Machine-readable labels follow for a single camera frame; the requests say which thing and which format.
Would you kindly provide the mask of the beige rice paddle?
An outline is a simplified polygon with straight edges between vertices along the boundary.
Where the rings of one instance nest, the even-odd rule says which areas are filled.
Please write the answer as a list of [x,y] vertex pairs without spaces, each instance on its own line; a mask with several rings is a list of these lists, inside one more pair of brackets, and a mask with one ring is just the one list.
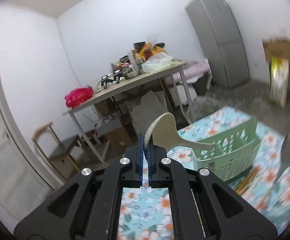
[[144,136],[145,149],[151,140],[154,145],[164,148],[166,152],[179,146],[201,150],[214,148],[214,143],[189,141],[181,137],[176,130],[176,121],[172,113],[164,113],[151,123]]

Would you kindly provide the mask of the pink floral roll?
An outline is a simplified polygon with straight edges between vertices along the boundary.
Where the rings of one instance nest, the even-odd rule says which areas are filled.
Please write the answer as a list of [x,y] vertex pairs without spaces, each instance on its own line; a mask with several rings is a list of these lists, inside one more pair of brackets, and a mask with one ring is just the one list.
[[204,76],[205,73],[210,73],[211,68],[208,59],[205,58],[202,61],[186,61],[186,64],[182,66],[186,81],[189,83],[195,83],[197,80]]

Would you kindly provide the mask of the red plastic bag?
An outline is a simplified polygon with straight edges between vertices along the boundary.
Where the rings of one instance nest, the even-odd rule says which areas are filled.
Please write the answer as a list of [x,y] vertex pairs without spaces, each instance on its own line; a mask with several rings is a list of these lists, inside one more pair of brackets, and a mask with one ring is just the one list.
[[65,104],[68,108],[74,108],[89,100],[94,94],[90,87],[77,88],[65,96]]

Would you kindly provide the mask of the yellow bag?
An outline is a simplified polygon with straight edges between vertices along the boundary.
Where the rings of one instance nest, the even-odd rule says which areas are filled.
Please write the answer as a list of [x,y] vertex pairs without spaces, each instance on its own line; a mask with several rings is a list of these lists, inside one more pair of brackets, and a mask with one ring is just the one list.
[[144,46],[141,48],[139,52],[139,56],[144,60],[147,61],[151,56],[157,53],[166,53],[164,50],[165,44],[164,43],[156,43],[152,45],[150,42],[146,42]]

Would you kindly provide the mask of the grey pillow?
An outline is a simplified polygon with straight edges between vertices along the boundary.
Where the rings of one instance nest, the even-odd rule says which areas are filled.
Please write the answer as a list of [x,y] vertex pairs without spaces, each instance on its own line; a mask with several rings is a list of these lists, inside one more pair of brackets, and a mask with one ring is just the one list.
[[168,108],[163,91],[146,93],[130,112],[136,135],[145,134],[152,122],[167,112]]

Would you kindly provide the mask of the green plastic utensil holder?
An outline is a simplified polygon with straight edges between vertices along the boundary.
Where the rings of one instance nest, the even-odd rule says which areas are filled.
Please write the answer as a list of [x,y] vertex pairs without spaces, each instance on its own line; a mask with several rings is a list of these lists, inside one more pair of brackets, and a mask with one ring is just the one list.
[[202,140],[214,143],[212,150],[193,149],[195,170],[208,168],[223,181],[229,181],[248,170],[261,145],[256,135],[258,120],[249,118],[246,122]]

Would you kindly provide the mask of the wooden chair black seat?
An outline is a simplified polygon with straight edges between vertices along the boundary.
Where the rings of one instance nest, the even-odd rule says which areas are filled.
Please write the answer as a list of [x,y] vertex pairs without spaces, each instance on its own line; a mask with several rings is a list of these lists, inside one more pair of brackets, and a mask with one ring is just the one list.
[[[56,174],[60,175],[62,179],[65,181],[68,181],[68,178],[66,178],[61,171],[58,169],[58,167],[54,164],[55,161],[61,161],[64,163],[65,161],[68,161],[75,171],[80,171],[78,163],[76,159],[71,155],[71,151],[74,147],[81,148],[82,150],[87,150],[87,148],[84,146],[84,142],[81,139],[81,137],[77,135],[73,135],[69,137],[68,139],[61,140],[58,135],[56,134],[55,130],[53,129],[53,122],[48,122],[47,124],[37,128],[33,135],[32,135],[32,142],[38,149],[41,156],[48,162],[48,164],[53,168],[53,170],[56,172]],[[50,135],[53,137],[54,141],[56,142],[57,146],[53,149],[51,152],[51,155],[48,157],[48,155],[44,152],[42,147],[39,145],[39,139],[44,133],[50,133]]]

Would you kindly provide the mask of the metal spoon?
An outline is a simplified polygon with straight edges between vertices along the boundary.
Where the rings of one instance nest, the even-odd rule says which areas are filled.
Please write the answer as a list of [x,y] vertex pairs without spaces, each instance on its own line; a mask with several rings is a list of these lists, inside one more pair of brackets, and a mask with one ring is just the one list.
[[281,163],[279,170],[277,172],[274,184],[281,178],[285,170],[290,166],[290,131],[285,137],[283,144],[281,146]]

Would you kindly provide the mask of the white door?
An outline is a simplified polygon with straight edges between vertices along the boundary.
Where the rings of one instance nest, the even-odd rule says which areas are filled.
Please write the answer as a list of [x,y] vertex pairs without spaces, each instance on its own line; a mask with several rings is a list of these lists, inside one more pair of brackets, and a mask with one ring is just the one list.
[[0,154],[6,148],[10,151],[3,155],[3,164],[14,171],[22,171],[31,176],[47,189],[57,189],[64,184],[54,172],[50,172],[39,161],[24,137],[11,114],[0,79]]

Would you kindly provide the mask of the grey work table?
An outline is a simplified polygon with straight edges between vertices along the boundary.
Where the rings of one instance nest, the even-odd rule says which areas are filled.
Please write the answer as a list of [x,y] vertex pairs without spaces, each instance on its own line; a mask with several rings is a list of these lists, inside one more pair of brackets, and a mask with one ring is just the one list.
[[144,85],[144,84],[151,82],[151,81],[154,81],[154,80],[158,80],[158,79],[166,77],[166,76],[170,77],[172,84],[174,86],[176,97],[177,97],[178,102],[179,102],[179,106],[180,106],[180,108],[182,108],[182,103],[181,103],[180,96],[179,96],[179,93],[178,93],[178,90],[176,87],[176,82],[175,82],[175,79],[173,76],[174,73],[178,72],[180,74],[181,81],[182,81],[182,84],[184,86],[184,90],[185,90],[185,94],[186,94],[186,98],[187,98],[187,102],[188,102],[189,113],[191,116],[193,116],[192,98],[191,98],[191,95],[189,92],[189,87],[188,87],[188,83],[187,83],[187,80],[185,77],[185,72],[184,72],[184,69],[186,67],[188,67],[187,62],[177,61],[175,63],[172,63],[168,67],[165,67],[165,68],[158,70],[156,72],[141,74],[133,79],[124,80],[120,83],[111,85],[109,88],[103,89],[100,92],[96,93],[96,95],[92,96],[92,98],[90,98],[86,102],[82,103],[81,105],[67,110],[64,114],[69,114],[69,116],[71,117],[71,119],[73,120],[74,124],[76,125],[76,127],[79,131],[79,135],[81,135],[84,138],[85,142],[87,142],[88,146],[92,150],[92,153],[97,157],[97,159],[101,163],[104,164],[105,160],[106,160],[106,154],[105,153],[100,154],[97,151],[97,149],[93,146],[92,142],[89,140],[89,138],[86,135],[86,133],[84,132],[82,126],[80,125],[77,118],[75,117],[75,113],[82,111],[87,107],[93,106],[96,103],[99,103],[103,100],[106,100],[108,98],[116,96],[117,94],[124,93],[130,89]]

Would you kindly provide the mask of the cardboard box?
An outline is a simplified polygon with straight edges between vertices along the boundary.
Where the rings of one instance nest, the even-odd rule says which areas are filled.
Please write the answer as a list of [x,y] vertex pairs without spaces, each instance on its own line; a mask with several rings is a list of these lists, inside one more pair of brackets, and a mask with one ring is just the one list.
[[287,59],[290,64],[290,40],[263,40],[266,61],[271,61],[273,57]]

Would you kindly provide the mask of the rice bag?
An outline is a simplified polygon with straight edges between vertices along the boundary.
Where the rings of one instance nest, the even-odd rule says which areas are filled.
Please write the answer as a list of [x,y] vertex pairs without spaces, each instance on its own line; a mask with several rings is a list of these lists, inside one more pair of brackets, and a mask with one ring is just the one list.
[[270,100],[282,109],[287,102],[289,75],[288,60],[273,57],[270,65]]

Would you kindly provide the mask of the silver refrigerator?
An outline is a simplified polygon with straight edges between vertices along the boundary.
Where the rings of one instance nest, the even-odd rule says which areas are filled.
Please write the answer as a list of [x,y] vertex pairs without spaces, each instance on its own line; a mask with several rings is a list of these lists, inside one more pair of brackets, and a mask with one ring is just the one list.
[[216,85],[231,89],[250,80],[242,36],[225,0],[191,0],[185,6]]

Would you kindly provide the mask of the wooden chopstick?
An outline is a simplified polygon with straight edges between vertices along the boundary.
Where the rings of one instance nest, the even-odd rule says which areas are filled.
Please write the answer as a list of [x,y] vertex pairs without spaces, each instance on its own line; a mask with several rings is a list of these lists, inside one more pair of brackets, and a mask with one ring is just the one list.
[[242,195],[251,185],[253,180],[257,177],[259,171],[259,166],[253,168],[252,171],[249,172],[249,174],[245,177],[245,179],[236,187],[235,192],[239,195]]

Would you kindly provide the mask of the clear plastic bag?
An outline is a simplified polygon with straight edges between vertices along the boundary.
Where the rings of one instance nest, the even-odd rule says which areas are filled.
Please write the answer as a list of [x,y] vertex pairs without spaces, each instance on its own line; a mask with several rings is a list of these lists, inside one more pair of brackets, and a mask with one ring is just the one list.
[[141,69],[145,73],[156,72],[172,64],[173,57],[167,53],[159,52],[152,55],[146,62],[142,63]]

